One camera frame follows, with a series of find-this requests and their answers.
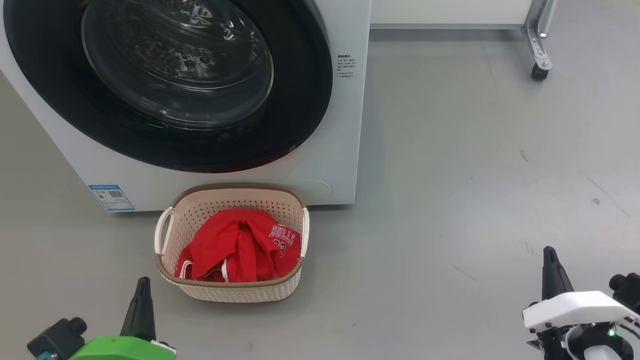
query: black cable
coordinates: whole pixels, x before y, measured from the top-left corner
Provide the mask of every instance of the black cable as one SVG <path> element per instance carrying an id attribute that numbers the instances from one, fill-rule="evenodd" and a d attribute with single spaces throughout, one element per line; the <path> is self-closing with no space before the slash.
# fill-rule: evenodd
<path id="1" fill-rule="evenodd" d="M 640 340 L 640 334 L 638 334 L 635 330 L 631 329 L 630 327 L 623 325 L 623 324 L 619 324 L 619 326 L 622 329 L 625 329 L 626 331 L 632 333 L 635 337 L 637 337 Z"/>

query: floor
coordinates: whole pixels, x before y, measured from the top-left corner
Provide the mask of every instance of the floor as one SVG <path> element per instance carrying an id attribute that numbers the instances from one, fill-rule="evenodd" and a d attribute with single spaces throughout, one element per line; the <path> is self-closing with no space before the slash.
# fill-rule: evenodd
<path id="1" fill-rule="evenodd" d="M 62 317 L 118 334 L 146 275 L 180 360 L 539 359 L 520 312 L 544 246 L 576 290 L 640 271 L 639 19 L 560 1 L 544 83 L 519 33 L 373 31 L 357 203 L 312 212 L 300 286 L 271 304 L 163 281 L 158 214 L 105 214 L 0 77 L 4 357 Z"/>

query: perforated basket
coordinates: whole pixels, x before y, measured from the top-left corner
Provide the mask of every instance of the perforated basket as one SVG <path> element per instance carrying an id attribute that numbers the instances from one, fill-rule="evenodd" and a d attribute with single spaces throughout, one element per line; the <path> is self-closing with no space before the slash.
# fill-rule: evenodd
<path id="1" fill-rule="evenodd" d="M 261 282 L 207 282 L 179 279 L 175 274 L 180 253 L 196 231 L 213 214 L 238 208 L 266 211 L 280 224 L 302 237 L 300 260 L 287 276 Z M 169 219 L 164 245 L 161 235 Z M 296 289 L 305 262 L 309 239 L 309 212 L 303 201 L 289 190 L 270 186 L 207 185 L 180 195 L 164 211 L 156 226 L 156 265 L 162 276 L 189 296 L 216 302 L 267 302 L 282 300 Z"/>

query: red clothing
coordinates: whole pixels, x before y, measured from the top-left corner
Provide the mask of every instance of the red clothing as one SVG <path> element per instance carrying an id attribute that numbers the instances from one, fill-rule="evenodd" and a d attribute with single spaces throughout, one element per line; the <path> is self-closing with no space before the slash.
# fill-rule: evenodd
<path id="1" fill-rule="evenodd" d="M 254 209 L 220 211 L 182 251 L 175 276 L 205 281 L 268 281 L 300 258 L 300 234 Z"/>

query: basket rim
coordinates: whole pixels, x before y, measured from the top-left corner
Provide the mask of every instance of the basket rim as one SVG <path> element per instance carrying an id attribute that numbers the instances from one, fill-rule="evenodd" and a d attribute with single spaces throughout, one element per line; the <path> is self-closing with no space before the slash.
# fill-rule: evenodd
<path id="1" fill-rule="evenodd" d="M 214 288 L 214 289 L 243 289 L 243 288 L 266 288 L 269 286 L 277 286 L 284 284 L 285 282 L 291 280 L 301 269 L 302 265 L 305 263 L 305 257 L 301 256 L 296 264 L 296 267 L 291 270 L 285 277 L 281 277 L 279 279 L 269 280 L 269 281 L 255 281 L 255 282 L 212 282 L 212 281 L 200 281 L 200 280 L 189 280 L 189 279 L 180 279 L 179 277 L 174 276 L 169 273 L 164 268 L 162 264 L 162 255 L 156 254 L 156 266 L 158 270 L 160 270 L 160 274 L 164 276 L 170 282 L 178 285 L 187 285 L 187 286 L 198 286 L 200 288 Z"/>
<path id="2" fill-rule="evenodd" d="M 173 202 L 171 203 L 171 207 L 175 208 L 180 201 L 182 201 L 187 196 L 194 194 L 196 192 L 204 192 L 209 190 L 271 190 L 288 193 L 298 200 L 303 209 L 307 208 L 307 204 L 304 200 L 293 190 L 288 189 L 283 186 L 272 185 L 272 184 L 253 184 L 253 183 L 225 183 L 225 184 L 209 184 L 209 185 L 200 185 L 194 186 L 182 194 L 178 195 Z"/>

